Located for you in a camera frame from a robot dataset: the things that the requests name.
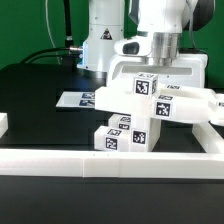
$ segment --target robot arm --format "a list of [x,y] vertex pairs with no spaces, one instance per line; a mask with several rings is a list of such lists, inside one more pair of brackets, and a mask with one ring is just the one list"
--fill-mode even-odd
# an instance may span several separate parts
[[[199,23],[194,28],[206,25],[214,12],[214,0],[131,0],[129,15],[138,25],[137,36],[117,42],[116,53],[145,56],[151,65],[170,65],[177,55],[179,36],[189,25],[188,3]],[[200,13],[201,7],[207,11]]]

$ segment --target white base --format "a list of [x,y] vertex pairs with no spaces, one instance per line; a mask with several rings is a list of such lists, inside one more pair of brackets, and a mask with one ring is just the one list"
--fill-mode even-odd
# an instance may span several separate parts
[[207,153],[1,149],[0,175],[224,179],[224,140],[208,123],[193,133]]

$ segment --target white robot link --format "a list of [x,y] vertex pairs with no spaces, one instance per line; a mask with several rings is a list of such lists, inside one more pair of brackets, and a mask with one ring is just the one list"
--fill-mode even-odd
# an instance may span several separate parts
[[215,1],[131,0],[129,15],[138,25],[137,35],[115,43],[107,86],[117,76],[138,72],[156,73],[159,81],[175,85],[204,87],[207,55],[178,51],[183,29],[192,32],[212,18]]

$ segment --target stacked cubes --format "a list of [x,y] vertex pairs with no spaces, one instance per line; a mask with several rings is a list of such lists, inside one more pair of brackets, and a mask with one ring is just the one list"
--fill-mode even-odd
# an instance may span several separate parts
[[[157,75],[138,73],[133,78],[131,94],[144,102],[144,99],[156,96],[157,86]],[[116,105],[116,109],[112,108],[112,111],[120,113],[121,110],[118,107],[119,105]],[[109,127],[101,126],[95,132],[95,149],[120,152],[152,151],[160,136],[161,120],[151,118],[147,113],[138,113],[138,111],[136,108],[129,115],[114,114],[109,119]]]

